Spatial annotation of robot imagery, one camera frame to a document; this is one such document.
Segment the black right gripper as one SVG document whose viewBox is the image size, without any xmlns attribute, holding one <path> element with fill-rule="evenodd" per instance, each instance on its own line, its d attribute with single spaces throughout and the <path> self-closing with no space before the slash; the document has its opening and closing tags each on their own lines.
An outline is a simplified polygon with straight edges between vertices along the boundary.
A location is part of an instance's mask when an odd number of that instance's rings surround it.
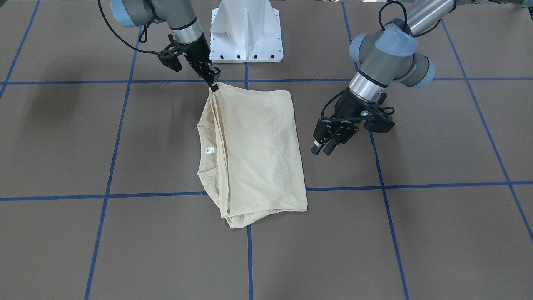
<svg viewBox="0 0 533 300">
<path fill-rule="evenodd" d="M 188 64 L 196 74 L 209 84 L 209 88 L 214 93 L 219 87 L 217 81 L 221 75 L 221 70 L 213 65 L 210 59 L 211 50 L 208 46 L 205 35 L 202 34 L 198 40 L 190 44 L 181 44 L 169 35 L 170 44 L 159 53 L 160 62 L 175 72 L 182 70 L 179 56 L 184 55 Z"/>
</svg>

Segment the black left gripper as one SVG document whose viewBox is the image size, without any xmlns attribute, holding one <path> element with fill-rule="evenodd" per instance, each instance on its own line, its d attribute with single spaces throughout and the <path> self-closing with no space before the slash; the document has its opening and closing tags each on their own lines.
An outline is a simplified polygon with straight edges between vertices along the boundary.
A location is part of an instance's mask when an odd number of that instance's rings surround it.
<svg viewBox="0 0 533 300">
<path fill-rule="evenodd" d="M 341 144 L 345 144 L 358 132 L 359 124 L 375 133 L 388 133 L 395 123 L 391 118 L 393 107 L 381 107 L 387 98 L 384 92 L 378 93 L 378 101 L 365 101 L 346 88 L 323 107 L 314 129 L 313 155 L 320 152 L 329 156 Z"/>
</svg>

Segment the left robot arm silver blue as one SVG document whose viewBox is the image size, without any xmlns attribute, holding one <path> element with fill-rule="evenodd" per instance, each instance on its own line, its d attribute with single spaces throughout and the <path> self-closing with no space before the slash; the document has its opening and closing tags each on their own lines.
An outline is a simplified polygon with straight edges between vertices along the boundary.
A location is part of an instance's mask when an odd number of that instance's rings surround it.
<svg viewBox="0 0 533 300">
<path fill-rule="evenodd" d="M 326 116 L 323 108 L 313 133 L 314 155 L 331 154 L 358 132 L 359 125 L 369 132 L 388 133 L 394 127 L 392 107 L 382 107 L 386 89 L 392 82 L 421 88 L 434 78 L 434 63 L 417 52 L 419 36 L 432 31 L 443 16 L 455 10 L 459 0 L 418 0 L 410 8 L 401 5 L 402 15 L 383 22 L 372 35 L 358 35 L 349 55 L 358 70 L 347 88 L 329 101 L 334 112 Z"/>
</svg>

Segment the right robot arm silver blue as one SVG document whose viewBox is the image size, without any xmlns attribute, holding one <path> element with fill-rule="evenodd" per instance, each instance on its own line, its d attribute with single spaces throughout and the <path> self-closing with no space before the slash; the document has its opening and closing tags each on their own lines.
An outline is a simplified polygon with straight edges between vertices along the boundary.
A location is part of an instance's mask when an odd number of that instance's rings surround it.
<svg viewBox="0 0 533 300">
<path fill-rule="evenodd" d="M 100 11 L 108 28 L 125 45 L 141 53 L 156 55 L 164 66 L 175 72 L 182 70 L 179 56 L 183 55 L 211 91 L 217 91 L 221 70 L 211 61 L 211 49 L 190 0 L 113 0 L 110 8 L 118 24 L 125 28 L 143 28 L 139 43 L 148 40 L 151 24 L 167 23 L 172 31 L 168 36 L 168 46 L 161 51 L 141 50 L 116 34 Z"/>
</svg>

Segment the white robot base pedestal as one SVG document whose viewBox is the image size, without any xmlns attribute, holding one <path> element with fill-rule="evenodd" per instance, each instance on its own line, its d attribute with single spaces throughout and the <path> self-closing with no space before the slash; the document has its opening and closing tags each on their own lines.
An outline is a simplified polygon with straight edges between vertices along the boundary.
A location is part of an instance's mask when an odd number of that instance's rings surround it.
<svg viewBox="0 0 533 300">
<path fill-rule="evenodd" d="M 280 11 L 269 0 L 222 0 L 211 12 L 214 63 L 283 61 Z"/>
</svg>

